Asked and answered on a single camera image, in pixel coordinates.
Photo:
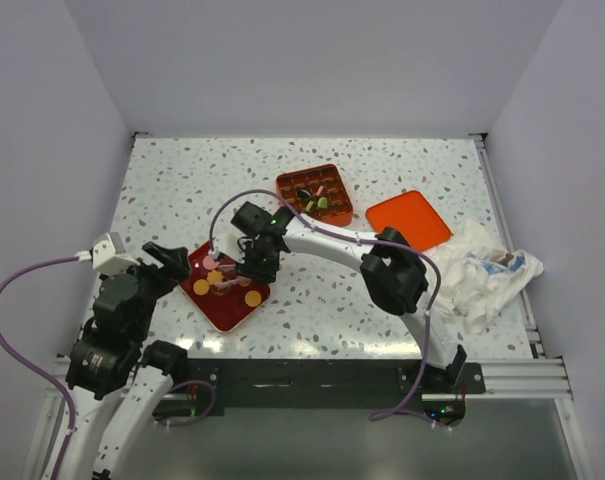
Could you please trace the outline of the orange flower cookie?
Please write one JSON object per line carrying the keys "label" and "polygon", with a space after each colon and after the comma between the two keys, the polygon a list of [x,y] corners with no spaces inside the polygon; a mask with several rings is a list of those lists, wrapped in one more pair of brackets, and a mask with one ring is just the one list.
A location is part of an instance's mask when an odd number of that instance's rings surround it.
{"label": "orange flower cookie", "polygon": [[217,285],[224,280],[224,275],[219,270],[211,270],[207,274],[206,280],[210,285]]}

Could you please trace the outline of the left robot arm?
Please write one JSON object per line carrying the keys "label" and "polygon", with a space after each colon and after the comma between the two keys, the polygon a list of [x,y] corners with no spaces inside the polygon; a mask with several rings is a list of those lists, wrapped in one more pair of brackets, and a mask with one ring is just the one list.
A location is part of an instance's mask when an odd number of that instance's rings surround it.
{"label": "left robot arm", "polygon": [[189,380],[187,352],[164,341],[144,344],[157,301],[191,275],[188,251],[147,242],[146,264],[128,255],[114,233],[102,235],[79,260],[101,279],[93,315],[70,353],[65,377],[73,405],[45,479],[116,479],[153,409]]}

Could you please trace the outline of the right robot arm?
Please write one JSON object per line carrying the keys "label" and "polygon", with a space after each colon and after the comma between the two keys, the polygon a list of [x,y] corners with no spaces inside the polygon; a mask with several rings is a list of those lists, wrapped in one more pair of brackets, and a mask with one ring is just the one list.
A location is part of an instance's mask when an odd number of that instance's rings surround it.
{"label": "right robot arm", "polygon": [[372,303],[399,317],[418,343],[430,386],[451,392],[463,380],[467,354],[433,318],[441,273],[402,234],[387,227],[380,234],[325,225],[287,207],[276,213],[245,202],[231,224],[244,236],[236,272],[271,284],[282,253],[308,254],[359,273]]}

